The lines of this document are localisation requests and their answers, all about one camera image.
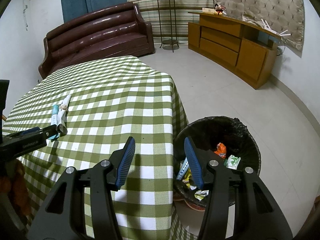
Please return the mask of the orange plastic bag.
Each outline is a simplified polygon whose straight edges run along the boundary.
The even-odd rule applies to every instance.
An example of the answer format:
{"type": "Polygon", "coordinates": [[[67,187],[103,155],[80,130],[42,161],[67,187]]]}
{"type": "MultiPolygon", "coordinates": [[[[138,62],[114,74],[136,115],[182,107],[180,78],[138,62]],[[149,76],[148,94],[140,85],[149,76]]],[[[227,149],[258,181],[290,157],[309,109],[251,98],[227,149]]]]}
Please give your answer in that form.
{"type": "Polygon", "coordinates": [[[221,157],[222,159],[226,158],[226,146],[223,143],[218,143],[217,145],[217,149],[214,151],[215,154],[217,154],[219,157],[221,157]]]}

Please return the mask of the wooden sideboard cabinet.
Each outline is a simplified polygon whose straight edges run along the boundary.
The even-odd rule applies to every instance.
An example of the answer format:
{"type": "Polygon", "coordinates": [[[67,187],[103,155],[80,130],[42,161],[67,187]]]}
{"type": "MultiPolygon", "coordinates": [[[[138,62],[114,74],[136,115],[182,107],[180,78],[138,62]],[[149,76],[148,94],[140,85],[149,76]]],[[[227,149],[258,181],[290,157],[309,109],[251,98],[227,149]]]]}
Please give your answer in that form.
{"type": "Polygon", "coordinates": [[[269,79],[280,36],[257,25],[199,12],[188,23],[188,48],[214,61],[258,89],[269,79]]]}

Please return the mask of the white green wrapper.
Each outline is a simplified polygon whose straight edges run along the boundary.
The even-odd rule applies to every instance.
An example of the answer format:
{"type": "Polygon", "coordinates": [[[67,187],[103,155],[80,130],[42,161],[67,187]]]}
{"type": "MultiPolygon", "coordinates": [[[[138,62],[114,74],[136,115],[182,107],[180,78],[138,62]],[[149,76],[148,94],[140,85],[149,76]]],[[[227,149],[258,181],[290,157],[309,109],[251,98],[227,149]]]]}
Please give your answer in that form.
{"type": "Polygon", "coordinates": [[[228,159],[224,162],[225,167],[233,169],[233,170],[237,170],[238,165],[241,161],[240,157],[236,157],[234,155],[230,155],[228,157],[228,159]]]}

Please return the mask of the dark brown leather sofa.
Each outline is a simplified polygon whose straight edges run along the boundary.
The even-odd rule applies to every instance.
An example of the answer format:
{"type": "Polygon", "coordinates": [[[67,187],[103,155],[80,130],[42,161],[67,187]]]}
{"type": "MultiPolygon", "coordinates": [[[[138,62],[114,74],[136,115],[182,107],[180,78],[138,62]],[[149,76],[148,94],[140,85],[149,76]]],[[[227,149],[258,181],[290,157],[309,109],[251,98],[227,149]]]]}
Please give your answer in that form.
{"type": "Polygon", "coordinates": [[[144,56],[155,52],[152,25],[137,3],[126,2],[74,18],[47,33],[43,79],[74,64],[118,56],[144,56]]]}

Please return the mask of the yellow snack wrapper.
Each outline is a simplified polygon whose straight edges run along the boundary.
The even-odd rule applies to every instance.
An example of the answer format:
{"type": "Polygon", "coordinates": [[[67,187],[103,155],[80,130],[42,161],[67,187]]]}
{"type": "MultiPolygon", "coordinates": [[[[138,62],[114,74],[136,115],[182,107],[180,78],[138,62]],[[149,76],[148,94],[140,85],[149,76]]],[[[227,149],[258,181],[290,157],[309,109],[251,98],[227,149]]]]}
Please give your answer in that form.
{"type": "Polygon", "coordinates": [[[197,188],[194,180],[193,180],[193,176],[191,174],[191,170],[188,169],[187,172],[185,173],[183,180],[182,180],[185,185],[187,186],[188,189],[190,190],[195,190],[197,188]]]}

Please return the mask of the black metal plant stand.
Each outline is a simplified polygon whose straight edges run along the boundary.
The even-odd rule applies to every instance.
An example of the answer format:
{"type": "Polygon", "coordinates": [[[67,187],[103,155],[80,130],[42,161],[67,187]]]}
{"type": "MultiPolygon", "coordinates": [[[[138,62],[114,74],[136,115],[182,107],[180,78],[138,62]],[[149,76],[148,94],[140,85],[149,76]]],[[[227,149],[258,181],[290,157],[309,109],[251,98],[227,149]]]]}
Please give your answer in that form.
{"type": "Polygon", "coordinates": [[[174,46],[180,47],[178,41],[178,34],[177,34],[177,14],[176,14],[176,0],[157,0],[157,11],[158,11],[158,18],[159,18],[159,30],[160,30],[160,37],[161,37],[161,45],[160,48],[164,48],[165,46],[170,46],[171,51],[174,52],[174,46]],[[168,7],[167,10],[169,12],[169,22],[167,25],[170,27],[170,35],[168,38],[164,38],[163,31],[162,31],[162,21],[161,21],[161,9],[160,9],[160,1],[167,1],[168,7]]]}

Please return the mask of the teal tube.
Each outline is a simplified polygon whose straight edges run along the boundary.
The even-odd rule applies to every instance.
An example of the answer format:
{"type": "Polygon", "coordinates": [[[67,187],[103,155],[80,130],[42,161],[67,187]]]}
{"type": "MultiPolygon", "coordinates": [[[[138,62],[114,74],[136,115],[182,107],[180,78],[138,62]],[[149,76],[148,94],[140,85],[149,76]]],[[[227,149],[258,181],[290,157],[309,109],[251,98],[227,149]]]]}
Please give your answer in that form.
{"type": "Polygon", "coordinates": [[[55,140],[57,139],[60,135],[59,135],[59,132],[57,131],[57,127],[58,127],[58,113],[59,113],[59,105],[54,105],[53,106],[53,109],[52,109],[52,117],[51,117],[51,122],[50,124],[51,125],[55,125],[56,128],[55,128],[55,131],[56,131],[56,134],[49,137],[48,139],[49,140],[55,140]]]}

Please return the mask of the papers on cabinet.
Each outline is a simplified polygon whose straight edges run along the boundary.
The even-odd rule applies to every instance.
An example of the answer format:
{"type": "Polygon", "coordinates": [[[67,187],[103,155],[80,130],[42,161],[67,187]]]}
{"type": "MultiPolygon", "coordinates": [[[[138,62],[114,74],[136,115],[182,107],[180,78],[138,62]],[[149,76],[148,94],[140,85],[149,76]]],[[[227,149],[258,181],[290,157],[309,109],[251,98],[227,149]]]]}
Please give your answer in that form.
{"type": "Polygon", "coordinates": [[[280,37],[291,36],[291,34],[288,32],[288,30],[284,30],[281,33],[273,30],[266,20],[261,19],[260,21],[256,21],[253,16],[248,15],[248,14],[242,14],[241,18],[243,21],[245,21],[247,23],[253,24],[257,27],[261,27],[262,29],[267,30],[275,35],[280,36],[280,37]]]}

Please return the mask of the black trash bin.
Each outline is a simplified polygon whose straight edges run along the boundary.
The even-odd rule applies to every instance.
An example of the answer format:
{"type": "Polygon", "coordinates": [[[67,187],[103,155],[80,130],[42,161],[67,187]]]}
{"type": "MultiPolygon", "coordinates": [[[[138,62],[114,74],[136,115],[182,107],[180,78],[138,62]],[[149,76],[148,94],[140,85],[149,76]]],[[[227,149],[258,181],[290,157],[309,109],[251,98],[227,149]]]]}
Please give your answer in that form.
{"type": "MultiPolygon", "coordinates": [[[[251,167],[260,174],[261,170],[261,154],[259,147],[254,138],[248,131],[247,127],[238,118],[229,118],[226,116],[210,116],[192,122],[182,129],[178,136],[174,139],[174,174],[177,176],[180,166],[184,162],[186,156],[184,152],[185,138],[191,137],[196,148],[201,150],[204,156],[198,159],[199,164],[204,169],[212,160],[218,143],[226,146],[226,158],[219,157],[219,164],[224,162],[230,155],[240,157],[241,161],[237,170],[243,170],[251,167]]],[[[213,174],[209,171],[202,171],[204,190],[199,187],[195,190],[187,188],[181,180],[174,180],[174,189],[177,192],[177,200],[184,200],[192,209],[204,211],[208,202],[208,181],[213,178],[213,174]]]]}

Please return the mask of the small toy figure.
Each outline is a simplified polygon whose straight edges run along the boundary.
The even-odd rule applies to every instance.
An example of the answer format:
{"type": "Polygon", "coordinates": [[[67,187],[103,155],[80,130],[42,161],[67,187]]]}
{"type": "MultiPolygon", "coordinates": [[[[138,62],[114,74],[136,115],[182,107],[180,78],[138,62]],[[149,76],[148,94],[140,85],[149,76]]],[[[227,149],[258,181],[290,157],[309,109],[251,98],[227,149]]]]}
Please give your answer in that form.
{"type": "Polygon", "coordinates": [[[214,4],[214,14],[216,15],[225,15],[226,14],[226,7],[220,4],[214,4]]]}

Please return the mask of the green checkered tablecloth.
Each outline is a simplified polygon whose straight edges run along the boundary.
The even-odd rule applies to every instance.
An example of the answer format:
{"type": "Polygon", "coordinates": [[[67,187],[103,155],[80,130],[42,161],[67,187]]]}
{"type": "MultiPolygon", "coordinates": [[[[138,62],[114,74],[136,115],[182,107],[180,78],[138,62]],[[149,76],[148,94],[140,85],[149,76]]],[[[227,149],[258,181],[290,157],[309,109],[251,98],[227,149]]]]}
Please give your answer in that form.
{"type": "Polygon", "coordinates": [[[27,223],[67,167],[91,168],[133,137],[136,151],[126,183],[112,193],[122,237],[194,239],[172,204],[173,140],[188,123],[172,77],[134,56],[62,68],[16,103],[3,134],[48,126],[53,106],[67,96],[67,134],[20,157],[31,198],[27,223]]]}

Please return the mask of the beige patterned wall cloth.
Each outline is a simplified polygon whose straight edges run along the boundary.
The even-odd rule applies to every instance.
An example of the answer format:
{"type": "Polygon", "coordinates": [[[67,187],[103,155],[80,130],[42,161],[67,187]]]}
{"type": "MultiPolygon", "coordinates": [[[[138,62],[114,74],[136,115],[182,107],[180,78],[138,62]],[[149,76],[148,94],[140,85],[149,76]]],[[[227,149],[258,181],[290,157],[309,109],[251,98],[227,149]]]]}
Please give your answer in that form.
{"type": "Polygon", "coordinates": [[[284,42],[302,51],[304,45],[305,12],[303,0],[215,0],[226,7],[227,16],[264,27],[289,36],[284,42]]]}

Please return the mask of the striped green curtain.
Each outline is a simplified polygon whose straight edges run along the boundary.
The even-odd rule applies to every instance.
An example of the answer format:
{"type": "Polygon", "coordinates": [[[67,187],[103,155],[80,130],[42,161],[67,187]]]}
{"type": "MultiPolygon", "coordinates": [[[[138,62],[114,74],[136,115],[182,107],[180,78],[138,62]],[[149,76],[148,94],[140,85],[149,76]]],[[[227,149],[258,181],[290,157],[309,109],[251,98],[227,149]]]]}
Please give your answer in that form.
{"type": "Polygon", "coordinates": [[[152,25],[156,44],[173,37],[180,44],[188,42],[188,23],[199,21],[198,12],[211,8],[213,0],[127,0],[137,3],[142,17],[152,25]]]}

